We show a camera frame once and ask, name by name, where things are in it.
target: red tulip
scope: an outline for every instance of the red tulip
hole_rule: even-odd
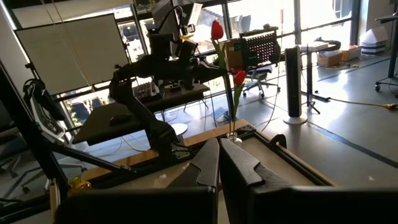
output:
[[[235,78],[234,78],[234,83],[235,83],[235,85],[237,85],[237,86],[242,85],[245,78],[246,78],[246,72],[243,71],[243,70],[242,70],[242,71],[239,71],[239,72],[235,75]]]
[[[211,38],[213,40],[219,40],[223,38],[223,36],[224,36],[223,27],[219,22],[213,21],[213,24],[211,25]]]

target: white object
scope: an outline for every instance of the white object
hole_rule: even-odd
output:
[[[174,129],[175,134],[179,136],[187,131],[188,125],[183,123],[172,124],[172,128]]]
[[[306,123],[307,120],[308,120],[307,115],[301,114],[301,116],[298,117],[298,118],[291,118],[290,116],[287,116],[287,117],[284,119],[284,123],[286,123],[286,124],[292,124],[292,125],[299,125],[299,124]]]
[[[320,50],[323,50],[323,49],[326,49],[329,47],[328,43],[320,42],[320,41],[314,41],[312,43],[307,43],[307,44],[308,44],[308,51],[310,51],[310,52],[317,52],[317,51],[320,51]],[[300,51],[306,52],[307,44],[298,45],[300,47]]]
[[[378,44],[388,40],[388,34],[384,26],[379,26],[373,29],[369,29],[361,37],[361,45],[363,44]]]
[[[16,35],[51,95],[85,87],[87,81],[108,81],[115,65],[128,63],[113,14],[17,30]]]

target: black desk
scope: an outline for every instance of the black desk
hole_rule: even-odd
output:
[[[162,99],[145,103],[145,106],[154,113],[204,99],[203,93],[208,91],[209,88],[201,84],[193,84],[193,86],[193,90],[182,88],[181,91],[175,93],[171,93],[166,89],[164,90],[165,95]],[[111,127],[109,125],[109,120],[111,117],[119,114],[130,114],[132,115],[132,119],[124,124]],[[72,143],[76,144],[86,141],[88,145],[93,145],[143,129],[144,127],[141,122],[126,106],[119,103],[110,103],[97,107],[91,112],[78,134],[74,137]]]

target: black bracket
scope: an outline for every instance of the black bracket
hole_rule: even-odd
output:
[[[276,146],[276,144],[279,142],[279,145],[281,145],[284,148],[287,148],[286,145],[286,137],[283,134],[277,134],[275,135],[271,141],[269,141],[269,144]]]

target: cable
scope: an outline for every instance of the cable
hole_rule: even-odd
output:
[[[303,81],[305,83],[305,85],[307,85],[307,81],[305,81],[304,75],[303,75],[303,70],[300,71],[301,72],[301,77],[303,77]]]
[[[95,156],[95,155],[93,155],[93,156],[95,156],[95,157],[98,157],[98,158],[101,158],[101,157],[105,157],[105,156],[110,156],[110,155],[113,155],[113,154],[115,154],[115,153],[117,153],[120,149],[121,149],[121,147],[122,147],[122,138],[120,138],[120,144],[119,144],[119,147],[114,151],[114,152],[110,152],[110,153],[107,153],[107,154],[103,154],[103,155],[98,155],[98,156]],[[91,154],[91,153],[93,153],[93,152],[95,152],[95,151],[97,151],[97,150],[94,150],[94,151],[88,151],[87,153],[89,153],[89,154]]]
[[[136,140],[139,144],[141,144],[141,145],[143,145],[143,146],[145,146],[145,147],[150,148],[150,146],[147,146],[147,145],[145,145],[144,143],[140,142],[140,141],[139,141],[138,139],[136,139],[132,134],[129,134],[129,136],[132,137],[134,140]]]
[[[134,150],[134,151],[137,151],[137,152],[146,152],[146,151],[148,151],[149,149],[147,149],[147,150],[140,150],[140,149],[136,149],[136,148],[134,148],[132,145],[130,145],[130,143],[127,141],[127,140],[125,140],[125,138],[124,137],[121,137],[122,139],[123,139],[123,141],[127,144],[127,145],[129,145],[130,146],[130,148],[132,149],[132,150]]]
[[[284,34],[284,13],[283,13],[283,9],[282,9],[282,13],[281,14],[282,14],[282,16],[281,16],[282,24],[281,24],[281,28],[280,28],[281,29],[281,31],[280,31],[280,35],[281,35],[281,37],[280,37],[280,51],[282,51],[283,39],[284,39],[283,38],[283,34]],[[281,58],[282,58],[282,53],[279,54],[278,62],[280,62]],[[279,76],[280,76],[280,65],[278,66],[277,87],[279,87]],[[278,88],[276,89],[276,93],[275,93],[275,102],[274,102],[274,107],[272,109],[271,117],[269,118],[267,124],[264,126],[264,128],[261,130],[261,132],[263,132],[268,127],[269,123],[272,121],[272,116],[274,115],[274,112],[275,112],[277,99],[278,99]]]
[[[384,105],[378,105],[378,104],[374,104],[374,103],[361,103],[361,102],[354,102],[354,101],[339,100],[339,99],[334,99],[334,98],[330,98],[330,99],[334,100],[334,101],[339,101],[342,103],[348,103],[348,104],[354,104],[354,105],[378,106],[378,107],[385,108]]]
[[[256,126],[256,128],[257,128],[257,127],[259,127],[260,125],[262,125],[262,124],[266,123],[266,122],[268,122],[268,120],[267,120],[267,121],[265,121],[265,122],[263,122],[263,123],[260,123],[260,124],[258,124],[258,125]]]
[[[49,18],[51,19],[52,24],[55,25],[55,22],[54,22],[54,20],[52,19],[51,15],[50,15],[50,12],[49,12],[49,10],[47,9],[47,6],[46,6],[45,3],[44,3],[44,0],[40,0],[40,2],[42,2],[42,5],[44,6],[45,11],[47,12],[47,15],[49,15]]]
[[[160,32],[160,30],[162,29],[162,27],[163,27],[164,23],[166,22],[168,16],[170,15],[170,13],[174,12],[176,9],[178,9],[180,11],[179,19],[178,19],[178,33],[180,33],[181,28],[182,28],[182,14],[183,14],[183,10],[182,10],[181,6],[174,6],[169,12],[167,12],[167,14],[164,17],[164,19],[162,20],[162,23],[160,24],[159,28],[157,28],[158,32]],[[178,38],[177,40],[173,40],[173,42],[175,44],[179,40],[180,37],[177,37],[177,38]]]
[[[175,146],[178,146],[178,147],[182,147],[182,148],[188,149],[188,146],[183,146],[183,145],[181,145],[181,144],[178,144],[178,143],[176,143],[176,142],[173,142],[173,144],[174,144]]]
[[[56,12],[57,12],[57,14],[58,14],[60,20],[61,20],[62,27],[63,27],[63,29],[64,29],[66,35],[67,35],[67,38],[69,39],[69,41],[70,41],[71,44],[72,44],[73,58],[75,59],[75,62],[76,62],[76,64],[77,64],[78,68],[79,68],[80,74],[82,75],[82,77],[83,77],[83,78],[85,79],[85,81],[87,82],[87,85],[88,85],[88,86],[91,86],[91,92],[94,93],[95,96],[96,96],[98,99],[100,99],[100,97],[98,96],[97,92],[93,89],[93,85],[92,85],[93,82],[91,82],[89,76],[87,75],[86,70],[84,69],[84,66],[82,66],[82,64],[80,63],[80,58],[79,58],[79,55],[78,55],[78,52],[77,52],[77,49],[76,49],[76,45],[75,45],[75,43],[74,43],[72,37],[70,36],[70,34],[69,34],[69,32],[68,32],[68,29],[67,29],[67,27],[66,27],[66,25],[65,25],[65,23],[64,23],[64,21],[63,21],[63,19],[62,19],[62,16],[61,16],[61,14],[60,14],[60,12],[59,12],[59,10],[58,10],[57,5],[55,4],[54,0],[51,0],[51,2],[52,2],[52,4],[53,4],[53,6],[54,6],[54,8],[55,8],[55,10],[56,10]],[[142,151],[142,150],[133,148],[133,147],[125,140],[125,138],[124,138],[123,136],[121,137],[121,139],[122,139],[123,141],[125,141],[125,142],[127,143],[127,145],[129,145],[129,146],[131,147],[132,150],[139,151],[139,152],[145,152],[145,151]]]

